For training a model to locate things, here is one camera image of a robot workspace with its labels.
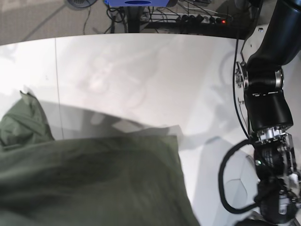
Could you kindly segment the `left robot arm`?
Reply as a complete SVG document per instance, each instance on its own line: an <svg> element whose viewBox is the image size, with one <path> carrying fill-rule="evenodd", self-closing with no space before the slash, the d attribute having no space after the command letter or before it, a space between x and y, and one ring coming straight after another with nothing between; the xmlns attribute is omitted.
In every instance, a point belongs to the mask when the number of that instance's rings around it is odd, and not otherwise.
<svg viewBox="0 0 301 226"><path fill-rule="evenodd" d="M223 207L231 214L260 210L238 221L239 226L293 225L301 208L301 172L292 136L287 133L293 118L284 96L282 69L300 51L300 26L300 1L277 1L260 46L245 40L242 61L234 63L232 86L243 89L247 123L242 129L246 139L228 150L220 164L219 195ZM252 204L237 209L227 202L223 176L228 160L246 145L254 148L258 193Z"/></svg>

